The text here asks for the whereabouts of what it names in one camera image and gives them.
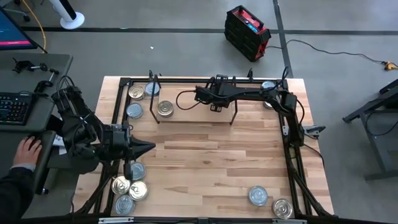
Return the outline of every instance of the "keyboard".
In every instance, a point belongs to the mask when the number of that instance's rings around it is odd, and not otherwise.
[[[25,125],[33,99],[31,93],[0,93],[0,125]]]

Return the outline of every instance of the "floor stripe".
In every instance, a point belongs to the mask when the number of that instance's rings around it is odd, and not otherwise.
[[[398,35],[398,30],[285,30],[296,35]]]
[[[278,3],[278,0],[273,0],[272,2],[274,3],[274,10],[275,10],[275,16],[276,16],[276,23],[278,25],[280,46],[282,47],[282,57],[284,59],[285,67],[290,68],[290,72],[287,75],[287,78],[293,78],[293,71],[292,71],[293,69],[290,64],[289,51],[287,50],[287,47],[286,47],[285,30],[284,30],[284,25],[282,23],[282,16],[280,15],[279,3]]]
[[[39,27],[21,27],[24,31],[41,31]],[[82,27],[66,30],[62,27],[43,27],[46,32],[112,32],[112,33],[176,33],[176,34],[223,34],[224,29],[184,29],[184,28],[96,28]],[[278,31],[270,29],[271,34]]]

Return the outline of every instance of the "monitor screen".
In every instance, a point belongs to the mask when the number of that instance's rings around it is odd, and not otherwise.
[[[0,50],[36,49],[36,44],[0,7]]]

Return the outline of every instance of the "concrete floor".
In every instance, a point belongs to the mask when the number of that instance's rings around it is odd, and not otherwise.
[[[38,0],[33,1],[44,26],[59,26],[59,18],[49,2],[40,6]],[[398,2],[394,0],[70,2],[86,16],[84,27],[166,29],[222,29],[226,11],[242,4],[268,28],[277,30],[280,26],[274,4],[278,4],[285,30],[348,31],[341,34],[386,30],[384,34],[395,34],[285,35],[280,30],[281,37],[287,40],[299,39],[324,50],[358,52],[377,60],[398,62],[398,32],[389,33],[389,30],[398,30]],[[22,26],[36,26],[34,21],[26,24],[21,17],[16,19]],[[279,78],[285,63],[290,61],[294,78],[305,80],[315,124],[327,127],[319,144],[335,214],[397,223],[398,178],[365,182],[363,175],[379,171],[376,159],[359,120],[345,124],[341,118],[375,97],[381,87],[398,78],[398,72],[385,72],[382,66],[361,57],[328,55],[296,42],[288,45],[288,55],[282,55],[279,49],[267,49],[264,58],[251,63],[225,41],[223,34],[175,32],[47,32],[47,50],[74,56],[69,75],[82,88],[91,109],[95,109],[105,75],[146,75],[151,69],[165,76],[245,76],[252,67],[256,77]],[[40,32],[29,32],[29,35],[42,43]],[[278,34],[272,35],[270,44],[280,46]],[[53,174],[47,181],[51,193],[36,197],[25,216],[69,212],[76,180],[77,177],[70,174]]]

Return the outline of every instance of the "person's hand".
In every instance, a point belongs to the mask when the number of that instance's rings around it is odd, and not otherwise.
[[[35,137],[24,138],[18,145],[17,153],[14,158],[14,166],[18,164],[32,164],[36,165],[37,158],[39,157],[40,151],[42,150],[41,141],[37,140],[35,144],[32,144]]]

